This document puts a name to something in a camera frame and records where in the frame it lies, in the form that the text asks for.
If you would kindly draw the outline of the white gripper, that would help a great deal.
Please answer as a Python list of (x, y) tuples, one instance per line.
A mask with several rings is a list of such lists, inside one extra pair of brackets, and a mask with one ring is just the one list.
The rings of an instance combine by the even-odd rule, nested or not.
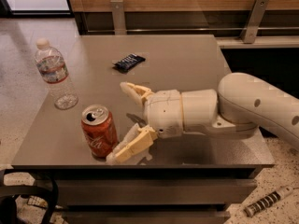
[(106, 164), (118, 165), (148, 150), (159, 137), (170, 138), (183, 133), (181, 94), (177, 90), (153, 91), (144, 86), (122, 82), (121, 90), (138, 106), (144, 106), (147, 126), (136, 123), (123, 140), (106, 157)]

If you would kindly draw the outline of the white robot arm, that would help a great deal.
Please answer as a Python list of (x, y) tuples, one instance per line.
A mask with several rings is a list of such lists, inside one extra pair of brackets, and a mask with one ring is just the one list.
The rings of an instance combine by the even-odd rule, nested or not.
[(154, 92), (129, 82), (121, 90), (143, 109), (146, 125), (130, 129), (108, 154), (109, 165), (146, 155), (158, 138), (185, 133), (247, 138), (262, 127), (299, 146), (299, 100), (249, 74), (229, 74), (216, 90)]

